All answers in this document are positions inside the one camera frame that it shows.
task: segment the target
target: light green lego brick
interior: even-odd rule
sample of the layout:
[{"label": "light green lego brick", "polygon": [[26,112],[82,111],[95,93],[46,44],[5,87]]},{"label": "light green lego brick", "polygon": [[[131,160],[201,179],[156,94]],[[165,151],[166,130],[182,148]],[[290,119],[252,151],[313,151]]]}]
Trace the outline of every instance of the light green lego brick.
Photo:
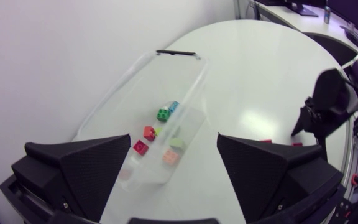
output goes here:
[{"label": "light green lego brick", "polygon": [[171,138],[169,145],[174,149],[185,150],[185,143],[180,138]]},{"label": "light green lego brick", "polygon": [[158,136],[160,134],[160,132],[162,131],[162,128],[156,128],[154,129],[155,131],[155,135]]}]

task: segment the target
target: white wall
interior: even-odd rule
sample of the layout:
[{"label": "white wall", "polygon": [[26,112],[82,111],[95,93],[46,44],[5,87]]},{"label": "white wall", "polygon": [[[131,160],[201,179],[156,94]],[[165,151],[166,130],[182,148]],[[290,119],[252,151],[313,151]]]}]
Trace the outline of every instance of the white wall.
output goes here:
[{"label": "white wall", "polygon": [[[234,19],[232,0],[0,0],[0,183],[27,141],[70,141],[143,52]],[[0,222],[22,223],[0,191]]]}]

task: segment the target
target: red lego brick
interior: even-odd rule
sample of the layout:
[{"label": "red lego brick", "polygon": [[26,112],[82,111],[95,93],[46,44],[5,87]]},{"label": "red lego brick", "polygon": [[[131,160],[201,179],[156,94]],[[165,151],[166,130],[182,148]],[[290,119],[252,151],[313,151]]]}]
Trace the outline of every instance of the red lego brick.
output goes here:
[{"label": "red lego brick", "polygon": [[144,127],[143,137],[149,141],[154,141],[155,139],[155,130],[151,126]]},{"label": "red lego brick", "polygon": [[137,151],[137,153],[139,153],[140,155],[144,155],[147,150],[149,150],[149,147],[144,144],[141,140],[138,140],[138,142],[134,145],[133,147],[135,149],[135,151]]},{"label": "red lego brick", "polygon": [[167,164],[174,165],[179,159],[179,155],[172,151],[171,149],[167,149],[165,154],[162,156],[162,160],[164,160]]}]

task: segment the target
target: desk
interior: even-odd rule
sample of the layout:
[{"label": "desk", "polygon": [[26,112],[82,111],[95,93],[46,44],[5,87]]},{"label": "desk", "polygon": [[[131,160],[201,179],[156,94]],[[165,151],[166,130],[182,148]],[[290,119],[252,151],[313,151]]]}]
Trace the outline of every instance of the desk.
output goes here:
[{"label": "desk", "polygon": [[259,4],[261,15],[272,22],[298,30],[322,45],[341,65],[352,60],[358,54],[358,47],[347,39],[340,26],[347,22],[331,12],[329,24],[324,22],[324,9],[304,6],[319,17],[301,16],[283,6]]},{"label": "desk", "polygon": [[[209,59],[200,105],[207,118],[166,184],[143,185],[131,193],[115,185],[101,223],[126,223],[130,217],[215,217],[221,223],[244,223],[216,148],[218,131],[280,144],[316,144],[310,133],[302,132],[295,139],[290,134],[319,73],[340,66],[300,32],[264,21],[226,21],[202,27],[168,50],[197,52]],[[95,128],[105,125],[97,120],[88,122],[98,122],[92,125]],[[344,125],[327,139],[328,160],[337,169],[342,167],[347,131]],[[77,136],[77,140],[86,138]]]}]

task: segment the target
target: red block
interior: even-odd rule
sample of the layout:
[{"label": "red block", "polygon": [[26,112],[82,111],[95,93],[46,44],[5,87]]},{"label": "red block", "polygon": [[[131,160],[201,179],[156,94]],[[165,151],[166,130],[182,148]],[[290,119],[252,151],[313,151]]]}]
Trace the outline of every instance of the red block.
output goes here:
[{"label": "red block", "polygon": [[143,137],[149,141],[154,141],[155,139],[155,130],[151,126],[144,127]]},{"label": "red block", "polygon": [[147,152],[147,150],[149,150],[149,147],[141,140],[138,140],[137,143],[134,145],[134,149],[135,151],[137,151],[137,153],[143,156]]}]

